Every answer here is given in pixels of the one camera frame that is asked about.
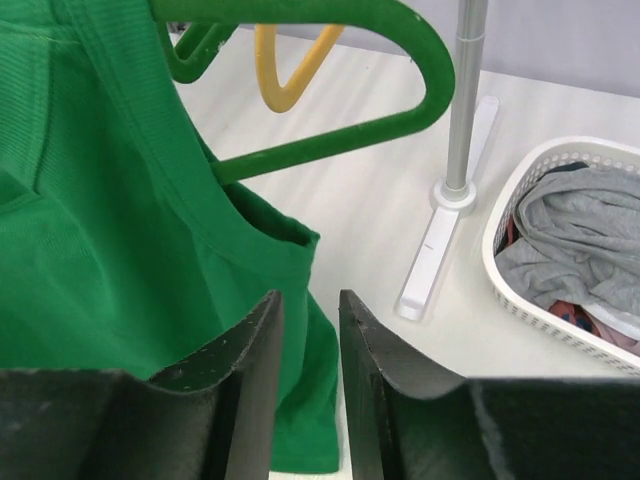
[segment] white stand base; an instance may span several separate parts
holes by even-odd
[[[482,97],[478,103],[469,148],[468,196],[459,202],[452,202],[442,195],[444,182],[439,181],[435,185],[432,197],[434,213],[396,305],[396,311],[401,317],[413,321],[422,318],[453,239],[458,219],[473,211],[477,197],[473,174],[491,134],[499,106],[500,101],[496,97]]]

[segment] silver pole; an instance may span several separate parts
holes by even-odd
[[[456,90],[451,104],[449,159],[443,195],[452,201],[467,196],[469,145],[475,114],[489,0],[460,0],[455,51]]]

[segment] white laundry basket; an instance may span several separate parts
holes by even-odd
[[[518,201],[547,171],[574,162],[584,162],[591,168],[621,168],[640,175],[640,150],[636,148],[591,137],[565,137],[540,145],[518,165],[500,193],[482,239],[482,260],[498,301],[510,313],[569,347],[628,375],[640,376],[640,357],[527,302],[511,290],[496,266],[495,254]]]

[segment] gray cloth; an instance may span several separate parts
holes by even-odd
[[[640,175],[585,168],[550,173],[514,214],[522,238],[496,256],[521,297],[595,305],[640,331]]]

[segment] green t-shirt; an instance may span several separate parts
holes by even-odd
[[[338,345],[307,291],[319,237],[217,183],[146,0],[0,2],[0,65],[0,366],[146,378],[277,289],[272,467],[335,471]]]

